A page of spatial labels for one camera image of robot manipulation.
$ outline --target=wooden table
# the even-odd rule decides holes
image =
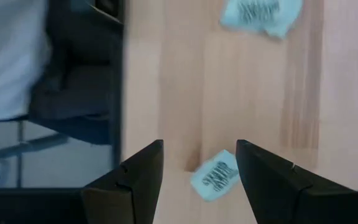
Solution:
[[[155,223],[255,223],[242,186],[206,203],[192,172],[246,139],[358,190],[358,1],[305,0],[288,38],[219,25],[223,0],[130,0],[123,150],[165,140]]]

